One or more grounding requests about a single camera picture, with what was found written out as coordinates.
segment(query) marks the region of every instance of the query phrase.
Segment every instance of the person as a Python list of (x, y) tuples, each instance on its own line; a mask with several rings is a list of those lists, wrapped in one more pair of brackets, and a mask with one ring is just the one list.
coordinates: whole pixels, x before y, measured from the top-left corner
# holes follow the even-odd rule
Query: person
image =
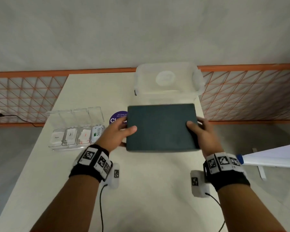
[[(123, 124), (125, 120), (126, 118), (122, 117), (109, 125), (95, 144), (109, 153), (118, 146), (125, 146), (122, 140), (137, 131), (136, 126), (126, 128)], [(186, 125), (196, 133), (205, 159), (214, 153), (224, 152), (213, 126), (206, 119), (198, 117), (198, 120), (202, 128), (191, 121)], [(60, 192), (35, 223), (32, 232), (89, 230), (101, 179), (72, 172)], [(218, 189), (217, 193), (229, 232), (285, 231), (249, 184), (228, 184)]]

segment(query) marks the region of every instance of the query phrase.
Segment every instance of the notebook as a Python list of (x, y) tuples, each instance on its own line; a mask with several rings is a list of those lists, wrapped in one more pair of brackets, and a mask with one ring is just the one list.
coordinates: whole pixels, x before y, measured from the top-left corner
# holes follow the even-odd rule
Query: notebook
[(136, 133), (127, 137), (127, 151), (184, 152), (199, 149), (197, 136), (187, 121), (198, 122), (194, 104), (129, 106), (127, 126)]

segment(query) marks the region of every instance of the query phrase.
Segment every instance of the power cord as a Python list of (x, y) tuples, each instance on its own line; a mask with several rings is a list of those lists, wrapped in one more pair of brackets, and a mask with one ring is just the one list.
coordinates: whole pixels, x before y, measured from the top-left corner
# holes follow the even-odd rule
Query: power cord
[[(217, 199), (215, 199), (213, 196), (211, 196), (218, 204), (219, 204), (219, 206), (221, 207), (221, 205), (220, 205), (220, 203), (217, 201)], [(220, 228), (220, 230), (218, 231), (218, 232), (220, 232), (221, 230), (222, 230), (222, 228), (223, 228), (223, 226), (224, 226), (224, 224), (225, 224), (225, 221), (223, 222), (223, 224), (222, 224), (222, 226), (221, 226), (221, 228)]]
[[(0, 117), (4, 117), (4, 116), (16, 116), (18, 119), (20, 119), (20, 120), (22, 120), (22, 121), (25, 121), (25, 120), (23, 120), (22, 118), (20, 118), (20, 117), (17, 116), (17, 115), (4, 115), (4, 114), (0, 113)], [(32, 123), (32, 122), (30, 122), (30, 121), (25, 121), (25, 122), (28, 122), (28, 123), (32, 124), (34, 127), (37, 127), (37, 128), (42, 127), (42, 128), (43, 128), (43, 126), (35, 126), (35, 124)]]
[(100, 192), (100, 214), (101, 214), (102, 232), (103, 232), (104, 227), (103, 227), (103, 216), (102, 216), (102, 206), (101, 206), (101, 195), (102, 195), (102, 191), (103, 191), (104, 187), (106, 187), (107, 185), (108, 184), (104, 185), (101, 189), (101, 192)]

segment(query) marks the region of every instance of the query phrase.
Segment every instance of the purple sticker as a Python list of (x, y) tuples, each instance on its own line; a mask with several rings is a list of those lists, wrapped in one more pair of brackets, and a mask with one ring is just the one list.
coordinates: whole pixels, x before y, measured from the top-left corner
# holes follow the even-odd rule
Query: purple sticker
[(119, 112), (116, 112), (115, 114), (113, 114), (111, 116), (111, 118), (109, 119), (109, 124), (113, 123), (115, 120), (117, 120), (118, 118), (120, 117), (123, 117), (123, 116), (127, 116), (127, 112), (126, 111), (119, 111)]

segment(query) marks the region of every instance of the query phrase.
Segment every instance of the wrist strap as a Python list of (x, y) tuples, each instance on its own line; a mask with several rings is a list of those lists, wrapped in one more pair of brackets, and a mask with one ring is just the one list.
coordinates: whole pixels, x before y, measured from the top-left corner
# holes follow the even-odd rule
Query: wrist strap
[(89, 175), (99, 182), (105, 181), (113, 166), (108, 156), (109, 152), (106, 149), (96, 144), (90, 145), (74, 164), (69, 177)]
[(235, 155), (225, 152), (215, 153), (203, 164), (205, 182), (210, 182), (216, 191), (231, 184), (250, 186), (246, 172)]

